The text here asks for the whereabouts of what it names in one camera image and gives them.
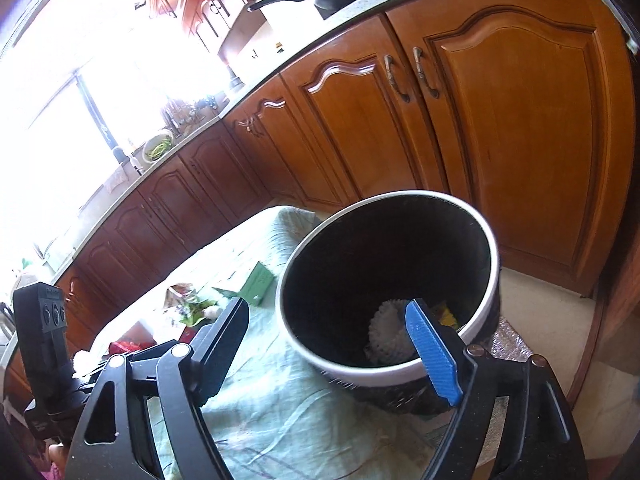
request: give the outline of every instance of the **screw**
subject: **screw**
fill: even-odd
[[[121,367],[125,363],[126,359],[122,354],[116,354],[111,359],[109,359],[109,366],[111,368]]]
[[[173,348],[171,348],[171,354],[174,357],[184,357],[191,350],[191,347],[186,343],[178,343]]]
[[[546,359],[539,354],[533,354],[531,356],[531,362],[540,368],[544,368],[545,366],[548,365],[548,363],[546,362]]]
[[[484,355],[484,348],[482,348],[480,345],[469,345],[468,347],[466,347],[466,351],[473,357],[482,357]]]

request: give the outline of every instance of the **cabinet handle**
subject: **cabinet handle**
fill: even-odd
[[[151,216],[151,211],[149,211],[144,204],[140,204],[140,207],[142,208],[142,211],[144,211],[147,218],[153,219],[153,217]]]
[[[258,121],[255,118],[255,115],[252,115],[249,118],[249,128],[252,134],[254,134],[255,137],[264,137],[264,132],[260,132],[258,131],[258,128],[255,127],[256,123]]]
[[[398,92],[398,94],[402,98],[402,101],[404,101],[405,103],[408,103],[411,100],[411,98],[409,97],[409,94],[403,94],[400,91],[400,87],[396,82],[396,78],[394,77],[393,72],[391,72],[391,65],[393,65],[393,63],[394,63],[394,59],[389,54],[387,54],[385,56],[386,78],[388,79],[389,84],[391,85],[391,88],[393,88],[396,92]]]
[[[432,88],[427,81],[427,76],[424,75],[424,70],[422,69],[422,64],[420,63],[420,58],[422,57],[422,49],[419,46],[414,46],[414,59],[415,59],[415,69],[418,71],[418,77],[420,80],[427,85],[427,90],[431,97],[437,99],[440,97],[440,92],[437,89]]]

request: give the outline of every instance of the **white bowl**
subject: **white bowl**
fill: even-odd
[[[161,158],[164,157],[164,152],[162,155],[160,155],[158,158],[156,158],[156,160],[152,160],[151,158],[149,158],[149,156],[147,155],[148,153],[152,152],[153,149],[160,144],[163,140],[170,140],[172,143],[172,147],[173,147],[173,143],[174,143],[174,138],[173,136],[171,136],[170,134],[164,133],[164,134],[158,134],[155,137],[151,137],[146,143],[145,143],[145,147],[142,148],[142,158],[144,159],[144,161],[147,164],[153,164],[154,162],[157,162],[158,160],[160,160]]]

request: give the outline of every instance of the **white pot rim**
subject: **white pot rim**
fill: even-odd
[[[341,217],[347,215],[354,209],[358,209],[364,205],[367,205],[372,202],[377,202],[379,200],[385,200],[387,198],[396,197],[396,196],[428,196],[430,198],[437,198],[439,200],[444,200],[445,202],[449,202],[455,206],[458,206],[460,209],[463,209],[467,213],[469,213],[480,225],[484,235],[486,236],[486,240],[489,244],[489,252],[491,259],[491,266],[489,272],[489,280],[486,286],[486,290],[484,292],[484,296],[476,310],[475,314],[471,317],[471,319],[458,330],[458,335],[466,344],[471,343],[473,338],[478,334],[478,331],[482,327],[482,324],[486,320],[491,306],[494,300],[494,296],[497,292],[498,287],[498,274],[500,270],[500,261],[499,261],[499,252],[498,252],[498,243],[495,239],[494,233],[492,232],[489,224],[484,219],[484,217],[475,209],[473,206],[468,203],[460,200],[459,198],[453,197],[446,193],[440,193],[436,191],[424,191],[424,190],[404,190],[404,191],[394,191],[390,193],[380,194],[377,196],[373,196],[370,198],[366,198],[352,204],[345,209],[337,212],[326,221],[322,222],[318,227],[316,227],[313,231],[311,231],[300,244],[293,251],[289,259],[287,260],[287,264],[282,274],[280,281],[278,282],[278,288],[276,290],[276,318],[278,322],[278,326],[280,331],[284,333],[287,337],[288,342],[293,348],[307,361],[311,364],[320,368],[323,372],[327,373],[329,376],[333,378],[340,379],[342,381],[356,384],[359,386],[393,386],[396,384],[403,384],[411,380],[420,379],[426,375],[426,371],[424,366],[422,365],[422,361],[420,358],[416,358],[412,361],[402,363],[400,365],[394,366],[386,366],[386,367],[378,367],[378,368],[359,368],[359,367],[350,367],[345,365],[339,365],[334,362],[331,362],[327,359],[321,358],[317,354],[313,353],[311,350],[306,348],[294,335],[291,331],[291,328],[287,321],[284,319],[284,305],[282,301],[282,293],[284,285],[287,281],[287,277],[289,275],[289,271],[292,267],[293,261],[298,257],[298,255],[305,249],[305,247],[311,242],[313,238],[315,238],[325,227],[333,222],[337,221]]]

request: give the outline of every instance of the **red object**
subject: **red object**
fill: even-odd
[[[196,337],[197,333],[197,329],[186,326],[184,327],[184,330],[182,331],[182,334],[180,335],[180,339],[178,339],[178,341],[180,343],[190,343],[193,338]]]
[[[115,341],[109,343],[109,355],[126,354],[128,352],[134,352],[136,350],[144,350],[145,348],[151,348],[157,343],[155,341],[149,341],[144,343],[130,343],[127,341]]]

